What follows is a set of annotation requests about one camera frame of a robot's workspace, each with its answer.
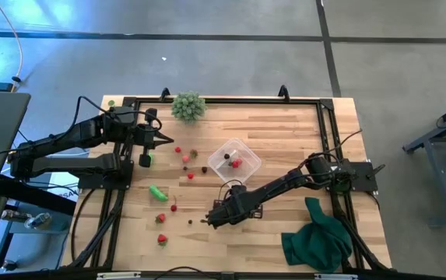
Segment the butcher block tabletop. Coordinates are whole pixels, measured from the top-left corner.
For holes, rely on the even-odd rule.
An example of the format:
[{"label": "butcher block tabletop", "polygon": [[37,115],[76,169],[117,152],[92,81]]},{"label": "butcher block tabletop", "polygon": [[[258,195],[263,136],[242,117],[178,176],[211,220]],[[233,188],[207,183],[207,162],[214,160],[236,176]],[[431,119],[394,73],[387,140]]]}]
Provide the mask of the butcher block tabletop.
[{"label": "butcher block tabletop", "polygon": [[[119,106],[123,98],[104,96],[101,106],[108,108],[111,100]],[[334,98],[333,103],[342,141],[360,129],[356,108],[351,98]],[[264,203],[262,219],[247,219],[235,226],[226,224],[214,229],[200,222],[212,209],[219,187],[224,183],[210,168],[206,174],[202,173],[202,167],[208,166],[209,156],[229,139],[239,138],[262,161],[261,167],[245,185],[249,190],[261,187],[297,167],[311,153],[321,151],[315,106],[209,103],[205,116],[193,125],[183,124],[171,116],[169,103],[142,103],[140,110],[150,107],[157,109],[157,117],[163,123],[160,132],[173,138],[174,143],[150,151],[153,154],[150,168],[138,165],[142,147],[133,148],[134,174],[132,185],[125,193],[113,269],[166,271],[187,265],[202,271],[315,272],[305,264],[289,266],[286,263],[280,234],[295,233],[311,222],[304,204],[306,197],[319,198],[323,211],[332,215],[332,204],[325,190],[291,190]],[[144,118],[140,116],[139,120],[144,121]],[[333,147],[326,112],[325,122]],[[181,153],[174,151],[177,146],[182,149]],[[90,157],[112,152],[113,147],[113,143],[99,145],[91,149]],[[185,165],[181,157],[189,154],[191,149],[198,151],[198,157]],[[346,141],[342,150],[351,162],[367,158],[361,134]],[[188,179],[188,173],[194,174],[193,179]],[[166,194],[169,201],[157,201],[149,192],[151,184]],[[80,194],[76,212],[88,191]],[[83,207],[76,229],[76,255],[97,231],[103,198],[104,191],[96,190]],[[170,210],[174,198],[176,212]],[[353,192],[352,200],[359,234],[376,257],[390,267],[384,230],[374,199],[365,193]],[[166,221],[157,224],[155,218],[160,213],[166,215]],[[109,234],[110,230],[104,237],[100,265],[107,254]],[[157,244],[159,234],[168,238],[165,247]],[[70,262],[70,242],[67,242],[61,264]]]}]

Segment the white cable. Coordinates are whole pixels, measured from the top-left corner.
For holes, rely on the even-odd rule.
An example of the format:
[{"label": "white cable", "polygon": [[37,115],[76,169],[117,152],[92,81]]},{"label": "white cable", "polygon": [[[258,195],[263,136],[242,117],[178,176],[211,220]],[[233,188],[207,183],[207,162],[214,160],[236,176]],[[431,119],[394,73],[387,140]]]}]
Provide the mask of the white cable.
[{"label": "white cable", "polygon": [[[13,35],[15,36],[15,39],[17,40],[17,44],[19,45],[19,53],[20,53],[20,63],[19,63],[19,69],[17,70],[17,73],[15,74],[15,77],[19,78],[20,71],[22,71],[22,64],[23,64],[23,52],[22,52],[22,45],[20,45],[19,35],[17,35],[17,32],[15,31],[15,28],[13,28],[12,23],[10,22],[10,19],[8,19],[8,16],[6,16],[5,12],[3,11],[3,8],[0,6],[0,12],[3,14],[3,16],[6,19],[6,22],[10,25],[10,28],[12,29]],[[15,91],[15,81],[12,86],[12,90],[10,91],[13,93]]]},{"label": "white cable", "polygon": [[49,155],[49,156],[82,156],[82,155],[87,155],[90,152],[81,152],[78,154],[54,154],[54,155]]}]

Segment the green cloth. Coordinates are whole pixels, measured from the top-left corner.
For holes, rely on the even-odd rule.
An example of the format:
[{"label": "green cloth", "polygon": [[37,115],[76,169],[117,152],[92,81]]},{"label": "green cloth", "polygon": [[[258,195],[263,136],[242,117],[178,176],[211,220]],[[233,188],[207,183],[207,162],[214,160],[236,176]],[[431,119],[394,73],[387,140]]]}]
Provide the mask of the green cloth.
[{"label": "green cloth", "polygon": [[282,233],[286,262],[308,264],[323,273],[334,272],[353,251],[349,233],[339,220],[323,213],[317,198],[306,198],[306,206],[312,223],[298,233]]}]

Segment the small green object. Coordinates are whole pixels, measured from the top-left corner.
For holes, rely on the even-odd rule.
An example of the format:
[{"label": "small green object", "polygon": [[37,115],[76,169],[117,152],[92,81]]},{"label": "small green object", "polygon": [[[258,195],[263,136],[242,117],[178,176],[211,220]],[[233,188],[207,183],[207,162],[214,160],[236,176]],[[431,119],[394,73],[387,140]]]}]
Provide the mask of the small green object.
[{"label": "small green object", "polygon": [[194,124],[204,116],[205,100],[198,97],[198,93],[179,93],[173,100],[171,114],[186,124]]},{"label": "small green object", "polygon": [[150,185],[150,192],[155,199],[160,201],[167,201],[167,196],[162,191],[160,191],[156,185]]}]

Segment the gray floor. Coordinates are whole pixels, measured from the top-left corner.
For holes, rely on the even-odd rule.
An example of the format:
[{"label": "gray floor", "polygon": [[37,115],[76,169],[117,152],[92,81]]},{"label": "gray floor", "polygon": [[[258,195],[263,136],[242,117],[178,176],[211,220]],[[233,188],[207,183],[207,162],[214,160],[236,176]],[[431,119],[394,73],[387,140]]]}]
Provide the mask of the gray floor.
[{"label": "gray floor", "polygon": [[[108,33],[321,35],[314,0],[2,1],[18,30]],[[446,0],[325,0],[332,36],[446,37]],[[0,15],[0,30],[8,30]],[[322,43],[23,39],[33,95],[22,130],[66,128],[77,96],[159,94],[332,96]],[[401,146],[446,112],[446,45],[333,44],[342,96],[353,97],[379,173],[381,215],[394,268],[446,275],[446,227],[430,229],[441,195],[426,156]],[[0,38],[0,81],[18,66]],[[82,117],[94,109],[85,107]]]}]

